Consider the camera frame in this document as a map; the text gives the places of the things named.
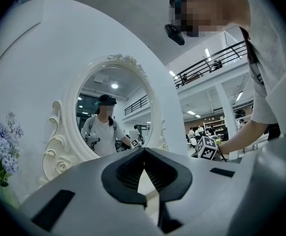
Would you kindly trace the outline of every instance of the backpack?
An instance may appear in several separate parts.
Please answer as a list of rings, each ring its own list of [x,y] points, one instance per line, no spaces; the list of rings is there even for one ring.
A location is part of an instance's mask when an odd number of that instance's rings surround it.
[[[89,124],[88,124],[88,129],[89,129],[89,131],[91,131],[91,129],[92,129],[92,127],[93,127],[93,123],[94,123],[94,121],[95,121],[95,118],[96,118],[96,116],[93,116],[93,117],[91,117],[90,120],[89,120]],[[114,137],[116,137],[116,130],[117,130],[117,122],[116,122],[116,121],[114,121],[113,127],[114,127]]]

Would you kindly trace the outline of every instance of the mirror glass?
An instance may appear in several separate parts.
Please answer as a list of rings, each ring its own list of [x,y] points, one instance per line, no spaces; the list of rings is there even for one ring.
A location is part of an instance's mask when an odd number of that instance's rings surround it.
[[[146,87],[123,66],[104,66],[86,79],[77,98],[76,119],[86,144],[100,156],[147,144],[151,114]]]

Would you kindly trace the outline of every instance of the white surface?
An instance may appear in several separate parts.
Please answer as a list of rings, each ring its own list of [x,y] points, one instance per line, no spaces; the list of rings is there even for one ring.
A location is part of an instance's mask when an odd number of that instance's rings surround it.
[[[42,156],[53,131],[49,123],[53,102],[64,98],[68,85],[91,60],[105,55],[123,53],[138,60],[160,95],[170,151],[186,154],[183,118],[172,78],[135,35],[105,14],[71,0],[32,0],[21,6],[33,6],[33,10],[43,6],[44,13],[42,23],[22,35],[0,58],[0,120],[5,121],[5,114],[12,110],[25,133],[20,170],[9,179],[20,201],[37,189],[43,174]],[[10,16],[21,25],[28,21],[31,10],[24,13],[19,7],[11,9]],[[5,34],[0,35],[2,46],[7,46],[4,41],[10,35],[19,35],[10,21],[3,20],[1,30]]]

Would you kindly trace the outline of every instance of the cable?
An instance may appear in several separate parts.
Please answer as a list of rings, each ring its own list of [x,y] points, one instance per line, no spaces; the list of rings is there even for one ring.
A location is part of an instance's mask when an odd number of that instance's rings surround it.
[[[222,156],[225,162],[227,162],[226,158],[224,157],[223,153],[221,152],[220,146],[217,144],[218,150],[217,152]]]

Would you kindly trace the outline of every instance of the white mirror frame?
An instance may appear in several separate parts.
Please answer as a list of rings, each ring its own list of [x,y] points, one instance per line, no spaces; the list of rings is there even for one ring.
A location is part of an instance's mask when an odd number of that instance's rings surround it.
[[[151,109],[150,138],[143,147],[159,148],[168,151],[162,128],[165,120],[160,112],[157,92],[149,81],[141,65],[131,56],[110,55],[89,62],[81,73],[74,79],[68,88],[64,101],[56,100],[53,103],[55,115],[50,122],[56,124],[55,132],[51,136],[43,157],[44,176],[40,183],[43,185],[75,164],[99,158],[84,142],[78,129],[76,120],[76,105],[80,90],[85,81],[94,73],[111,65],[119,65],[130,69],[139,76],[149,99]]]

